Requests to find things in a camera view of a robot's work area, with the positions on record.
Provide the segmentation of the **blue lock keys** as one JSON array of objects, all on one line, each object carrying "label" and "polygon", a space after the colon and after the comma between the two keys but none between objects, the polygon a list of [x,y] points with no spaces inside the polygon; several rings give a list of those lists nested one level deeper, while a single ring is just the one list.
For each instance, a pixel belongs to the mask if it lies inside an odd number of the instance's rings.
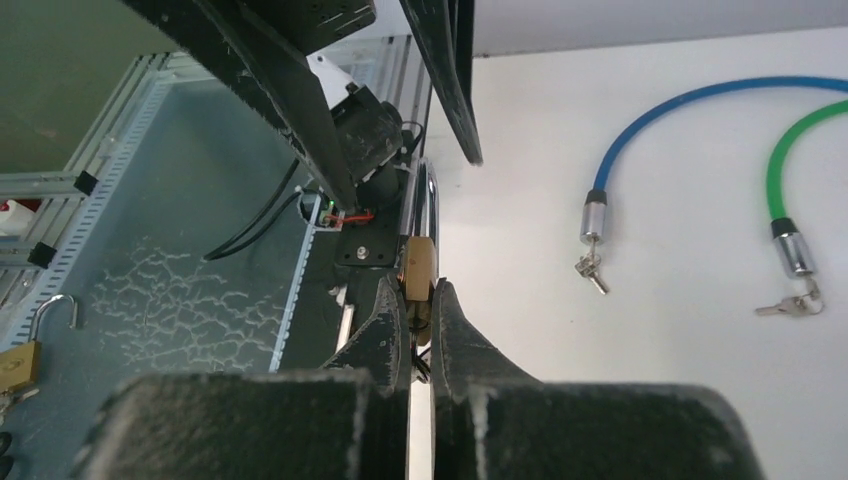
[{"label": "blue lock keys", "polygon": [[597,242],[591,241],[588,251],[582,255],[574,266],[575,271],[588,280],[601,295],[608,295],[610,289],[600,275],[601,257],[597,253]]}]

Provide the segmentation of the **blue cable lock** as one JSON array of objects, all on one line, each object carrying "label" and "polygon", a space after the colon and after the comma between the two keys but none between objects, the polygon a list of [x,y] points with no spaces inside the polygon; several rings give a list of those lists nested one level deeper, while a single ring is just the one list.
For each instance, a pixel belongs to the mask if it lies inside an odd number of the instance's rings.
[{"label": "blue cable lock", "polygon": [[690,90],[649,109],[630,123],[610,144],[597,168],[592,188],[587,192],[581,218],[580,241],[591,246],[604,241],[608,205],[606,186],[616,160],[627,145],[644,129],[665,115],[690,103],[710,97],[754,89],[809,88],[847,92],[847,80],[832,77],[783,75],[737,79]]}]

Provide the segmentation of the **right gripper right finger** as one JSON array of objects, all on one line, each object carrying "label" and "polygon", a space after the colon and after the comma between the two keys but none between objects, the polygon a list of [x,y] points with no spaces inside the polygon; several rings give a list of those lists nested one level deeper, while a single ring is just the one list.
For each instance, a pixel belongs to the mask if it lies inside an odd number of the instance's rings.
[{"label": "right gripper right finger", "polygon": [[448,279],[438,281],[432,307],[431,385],[434,390],[467,391],[473,385],[539,383],[472,324]]}]

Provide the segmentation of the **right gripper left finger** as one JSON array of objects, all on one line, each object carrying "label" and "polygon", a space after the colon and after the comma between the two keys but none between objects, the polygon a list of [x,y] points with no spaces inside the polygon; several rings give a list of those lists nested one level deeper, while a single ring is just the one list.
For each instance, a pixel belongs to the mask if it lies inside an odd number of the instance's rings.
[{"label": "right gripper left finger", "polygon": [[381,391],[409,389],[411,336],[405,302],[395,277],[379,279],[370,316],[321,369],[365,371]]}]

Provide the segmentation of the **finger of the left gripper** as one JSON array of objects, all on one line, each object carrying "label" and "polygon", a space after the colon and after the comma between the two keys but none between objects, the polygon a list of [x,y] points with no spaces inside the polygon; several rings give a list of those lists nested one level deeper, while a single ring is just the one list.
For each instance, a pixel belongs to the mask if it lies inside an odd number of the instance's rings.
[{"label": "finger of the left gripper", "polygon": [[472,104],[474,0],[401,0],[431,84],[466,161],[483,164]]},{"label": "finger of the left gripper", "polygon": [[138,0],[126,5],[259,113],[337,205],[356,206],[331,108],[307,57],[373,24],[374,2]]}]

